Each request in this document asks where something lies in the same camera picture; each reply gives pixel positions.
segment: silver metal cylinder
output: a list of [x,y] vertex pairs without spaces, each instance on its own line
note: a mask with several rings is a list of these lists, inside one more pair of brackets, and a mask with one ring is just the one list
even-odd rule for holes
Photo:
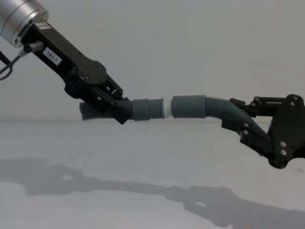
[[0,35],[16,48],[32,23],[48,19],[49,12],[36,0],[0,0]]

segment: screw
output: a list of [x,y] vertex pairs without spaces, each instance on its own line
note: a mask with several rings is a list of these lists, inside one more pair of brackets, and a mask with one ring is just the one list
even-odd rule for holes
[[281,150],[281,155],[286,156],[287,155],[286,150]]

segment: white table surface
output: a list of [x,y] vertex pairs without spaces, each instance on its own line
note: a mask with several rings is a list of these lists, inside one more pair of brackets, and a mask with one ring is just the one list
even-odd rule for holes
[[305,227],[304,160],[274,169],[217,122],[0,129],[2,229]]

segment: white background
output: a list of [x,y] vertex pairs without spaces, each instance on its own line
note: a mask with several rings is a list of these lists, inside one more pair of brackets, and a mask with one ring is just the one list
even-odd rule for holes
[[[130,99],[305,95],[302,0],[40,3]],[[304,228],[304,160],[274,169],[213,119],[85,123],[63,88],[32,55],[0,82],[1,228]]]

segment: label sticker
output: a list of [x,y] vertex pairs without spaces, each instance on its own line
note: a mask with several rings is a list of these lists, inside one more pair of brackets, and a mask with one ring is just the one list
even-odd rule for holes
[[47,58],[49,58],[56,65],[59,65],[62,61],[62,59],[48,47],[43,51],[43,55],[45,55]]
[[47,23],[36,23],[35,25],[41,30],[51,29],[51,26]]

